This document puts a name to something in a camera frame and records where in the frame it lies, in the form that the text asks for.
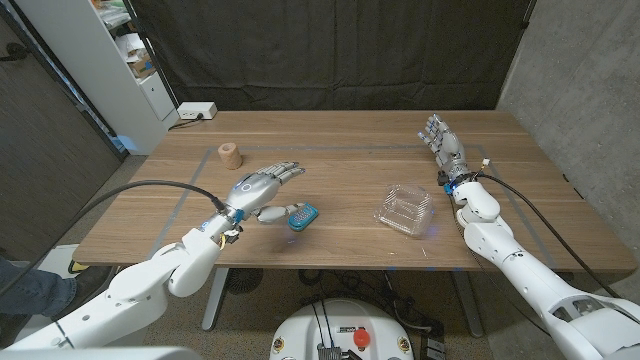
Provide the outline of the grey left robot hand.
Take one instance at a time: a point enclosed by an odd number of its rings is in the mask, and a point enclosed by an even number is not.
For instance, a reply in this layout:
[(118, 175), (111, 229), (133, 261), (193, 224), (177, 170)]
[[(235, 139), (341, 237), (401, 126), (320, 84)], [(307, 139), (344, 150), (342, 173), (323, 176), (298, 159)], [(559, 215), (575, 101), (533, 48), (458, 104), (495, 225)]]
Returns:
[(305, 172), (298, 162), (279, 162), (243, 176), (225, 200), (228, 214), (235, 223), (255, 216), (261, 224), (274, 224), (296, 214), (302, 203), (268, 206), (279, 189), (292, 178)]

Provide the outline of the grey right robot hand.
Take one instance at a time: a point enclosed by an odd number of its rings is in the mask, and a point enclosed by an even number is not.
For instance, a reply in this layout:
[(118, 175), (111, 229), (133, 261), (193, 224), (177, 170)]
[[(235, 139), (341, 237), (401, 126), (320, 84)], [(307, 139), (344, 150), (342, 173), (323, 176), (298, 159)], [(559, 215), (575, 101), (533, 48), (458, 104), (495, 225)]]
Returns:
[(440, 168), (437, 182), (448, 195), (471, 179), (472, 171), (468, 168), (464, 146), (440, 116), (431, 115), (418, 137), (434, 153)]

